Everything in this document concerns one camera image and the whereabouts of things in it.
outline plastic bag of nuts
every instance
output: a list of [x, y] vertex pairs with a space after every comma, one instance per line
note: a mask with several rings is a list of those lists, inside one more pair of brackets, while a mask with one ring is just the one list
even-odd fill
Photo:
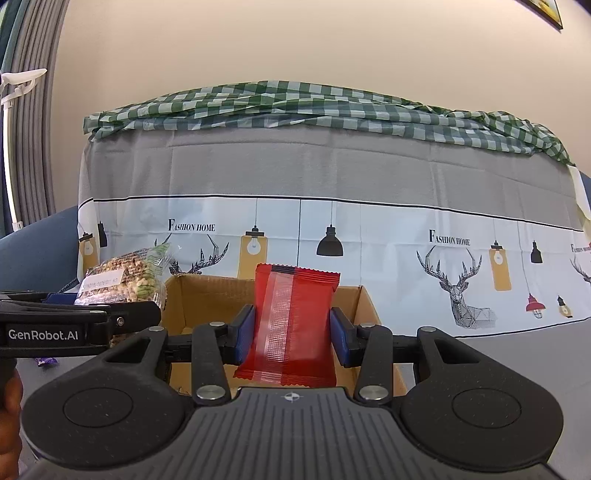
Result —
[[171, 250], [165, 242], [101, 263], [86, 274], [75, 304], [153, 301], [163, 308], [166, 288], [161, 277]]

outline yellow light bulb illustration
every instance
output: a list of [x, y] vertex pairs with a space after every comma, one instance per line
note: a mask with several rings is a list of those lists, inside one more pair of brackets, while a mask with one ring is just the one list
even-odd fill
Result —
[[511, 289], [511, 278], [509, 277], [509, 266], [505, 249], [495, 241], [488, 251], [491, 259], [492, 278], [495, 282], [496, 291], [507, 291]]
[[558, 297], [558, 312], [563, 317], [566, 317], [568, 319], [571, 319], [573, 317], [573, 312], [571, 312], [569, 306], [566, 303], [564, 303], [562, 297]]
[[95, 249], [92, 248], [92, 244], [90, 242], [84, 242], [84, 254], [92, 255], [93, 251], [95, 251]]
[[99, 264], [99, 256], [96, 249], [96, 241], [92, 233], [84, 232], [78, 239], [80, 242], [80, 253], [82, 254], [82, 271], [86, 272]]
[[240, 240], [238, 278], [255, 278], [256, 266], [267, 261], [267, 237], [256, 225]]

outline pendant lamp illustration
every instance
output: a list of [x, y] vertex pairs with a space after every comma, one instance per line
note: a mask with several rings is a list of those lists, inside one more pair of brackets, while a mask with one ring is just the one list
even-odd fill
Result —
[[570, 311], [569, 306], [566, 303], [564, 303], [564, 300], [560, 296], [558, 296], [558, 312], [563, 317], [566, 317], [568, 319], [571, 319], [573, 317], [573, 312]]
[[509, 265], [507, 265], [507, 254], [502, 245], [495, 240], [494, 245], [488, 251], [491, 259], [492, 279], [495, 282], [496, 291], [508, 291], [511, 289], [511, 278], [509, 276]]
[[267, 261], [267, 237], [256, 227], [258, 199], [255, 204], [255, 223], [252, 230], [240, 239], [238, 278], [255, 278], [256, 266]]
[[99, 227], [99, 245], [101, 248], [103, 248], [103, 247], [107, 246], [107, 235], [105, 233], [105, 226], [103, 225], [103, 222], [99, 221], [98, 227]]
[[530, 293], [530, 297], [528, 299], [527, 307], [525, 307], [526, 312], [531, 312], [534, 314], [534, 317], [537, 319], [542, 318], [542, 310], [546, 309], [546, 305], [540, 303], [536, 298]]
[[[527, 286], [527, 291], [530, 294], [528, 300], [527, 300], [527, 305], [525, 307], [525, 311], [526, 312], [531, 312], [532, 314], [534, 314], [534, 317], [536, 317], [537, 319], [542, 318], [542, 310], [546, 309], [546, 305], [544, 305], [543, 303], [539, 302], [532, 294], [531, 294], [531, 290], [530, 290], [530, 283], [527, 281], [527, 275], [525, 273], [525, 262], [523, 260], [523, 256], [524, 256], [524, 251], [523, 251], [523, 247], [521, 246], [521, 233], [519, 231], [519, 224], [517, 224], [517, 238], [519, 239], [519, 250], [521, 251], [521, 268], [523, 269], [523, 277], [525, 279], [525, 285]], [[537, 250], [536, 244], [534, 242], [534, 250]], [[534, 253], [531, 253], [531, 261], [534, 262]]]
[[330, 202], [330, 226], [326, 227], [326, 236], [318, 244], [316, 255], [321, 257], [342, 257], [343, 244], [336, 238], [336, 228], [332, 225], [333, 202]]
[[99, 264], [99, 254], [96, 250], [96, 240], [92, 233], [83, 232], [78, 239], [80, 254], [82, 255], [82, 273], [86, 275], [89, 269]]
[[542, 252], [538, 250], [538, 244], [536, 244], [535, 241], [533, 243], [530, 260], [532, 263], [542, 263]]

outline beige wall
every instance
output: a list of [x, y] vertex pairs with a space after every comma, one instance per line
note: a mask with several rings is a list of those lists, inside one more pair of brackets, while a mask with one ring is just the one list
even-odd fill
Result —
[[77, 202], [85, 115], [250, 80], [356, 87], [547, 125], [591, 174], [591, 17], [517, 0], [70, 0], [51, 111], [56, 206]]

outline deer illustration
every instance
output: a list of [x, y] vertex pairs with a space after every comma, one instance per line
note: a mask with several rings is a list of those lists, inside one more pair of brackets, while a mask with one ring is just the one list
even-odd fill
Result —
[[439, 284], [441, 288], [449, 293], [449, 298], [452, 302], [452, 313], [453, 317], [456, 320], [456, 324], [460, 327], [470, 328], [470, 329], [477, 329], [477, 328], [486, 328], [486, 327], [494, 327], [496, 323], [496, 315], [491, 309], [478, 309], [476, 307], [471, 307], [466, 305], [464, 301], [464, 292], [468, 288], [468, 278], [473, 277], [478, 273], [480, 270], [480, 265], [482, 264], [482, 256], [480, 256], [480, 262], [478, 266], [476, 266], [476, 260], [474, 256], [468, 251], [470, 258], [472, 259], [472, 266], [470, 270], [466, 269], [464, 262], [462, 262], [462, 267], [464, 268], [464, 273], [461, 274], [459, 277], [458, 282], [453, 285], [448, 279], [445, 273], [441, 272], [440, 263], [441, 261], [437, 262], [437, 267], [433, 270], [433, 266], [429, 261], [429, 255], [433, 252], [435, 246], [429, 250], [429, 253], [425, 256], [425, 261], [421, 258], [421, 255], [417, 252], [417, 257], [419, 262], [421, 262], [421, 266], [423, 270], [435, 277], [439, 280]]
[[[166, 242], [168, 242], [169, 238], [170, 238], [170, 235], [168, 237], [166, 237], [166, 240], [163, 243], [165, 244]], [[203, 255], [203, 249], [201, 249], [201, 258], [199, 259], [199, 262], [191, 264], [191, 269], [186, 273], [201, 275], [201, 273], [203, 273], [203, 272], [201, 272], [201, 270], [203, 268], [207, 268], [207, 267], [211, 267], [212, 265], [215, 265], [223, 258], [224, 255], [226, 255], [226, 252], [228, 251], [228, 247], [230, 246], [230, 242], [228, 242], [226, 244], [226, 248], [224, 248], [222, 254], [220, 255], [219, 254], [220, 249], [217, 246], [217, 244], [213, 241], [213, 239], [209, 235], [207, 236], [207, 238], [209, 238], [209, 241], [213, 245], [213, 255], [210, 255], [209, 260], [206, 262], [205, 256]], [[178, 266], [177, 260], [173, 260], [170, 263], [170, 267], [168, 269], [170, 270], [171, 275], [179, 275], [181, 273], [185, 273]]]
[[585, 282], [591, 284], [591, 277], [589, 275], [587, 275], [583, 269], [581, 268], [581, 266], [577, 263], [577, 257], [573, 258], [570, 261], [570, 264], [574, 267], [574, 269], [583, 277], [583, 279], [585, 280]]

